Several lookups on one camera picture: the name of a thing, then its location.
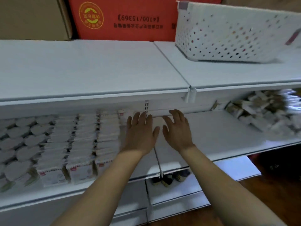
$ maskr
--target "perforated basket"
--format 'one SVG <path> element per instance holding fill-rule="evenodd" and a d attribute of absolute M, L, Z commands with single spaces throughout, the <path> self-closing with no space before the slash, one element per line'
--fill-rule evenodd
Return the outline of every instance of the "perforated basket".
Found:
<path fill-rule="evenodd" d="M 175 43 L 190 60 L 269 62 L 301 31 L 301 14 L 180 1 Z"/>

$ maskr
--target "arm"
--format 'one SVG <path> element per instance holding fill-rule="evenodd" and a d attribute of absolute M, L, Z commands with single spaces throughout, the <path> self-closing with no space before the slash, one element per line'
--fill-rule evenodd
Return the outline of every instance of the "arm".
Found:
<path fill-rule="evenodd" d="M 159 127 L 152 129 L 152 116 L 136 113 L 127 121 L 125 146 L 104 174 L 84 192 L 76 204 L 51 226 L 107 226 L 116 211 L 121 194 L 141 158 L 156 143 Z"/>
<path fill-rule="evenodd" d="M 230 178 L 210 161 L 192 142 L 187 118 L 171 110 L 172 120 L 164 116 L 163 134 L 172 148 L 188 163 L 209 202 L 225 225 L 285 225 L 264 203 Z"/>

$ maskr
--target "red cardboard box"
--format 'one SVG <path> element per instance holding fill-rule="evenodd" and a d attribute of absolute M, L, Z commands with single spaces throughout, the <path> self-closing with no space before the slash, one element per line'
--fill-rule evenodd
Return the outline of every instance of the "red cardboard box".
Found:
<path fill-rule="evenodd" d="M 69 0 L 80 39 L 175 41 L 177 0 Z M 190 0 L 221 3 L 222 0 Z"/>

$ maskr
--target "circular logo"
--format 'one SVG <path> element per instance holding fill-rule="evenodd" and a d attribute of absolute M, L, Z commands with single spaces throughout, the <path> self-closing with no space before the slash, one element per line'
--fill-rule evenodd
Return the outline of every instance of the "circular logo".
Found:
<path fill-rule="evenodd" d="M 79 17 L 85 26 L 98 29 L 103 25 L 103 13 L 101 9 L 92 2 L 84 2 L 79 8 Z"/>

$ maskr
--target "forearm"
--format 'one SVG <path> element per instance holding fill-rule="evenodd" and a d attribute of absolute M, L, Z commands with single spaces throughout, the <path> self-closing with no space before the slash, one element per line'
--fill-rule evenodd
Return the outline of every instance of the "forearm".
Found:
<path fill-rule="evenodd" d="M 196 147 L 181 152 L 225 225 L 284 225 L 257 197 L 219 169 Z"/>
<path fill-rule="evenodd" d="M 104 174 L 52 226 L 109 225 L 121 194 L 141 157 L 138 151 L 121 151 Z"/>

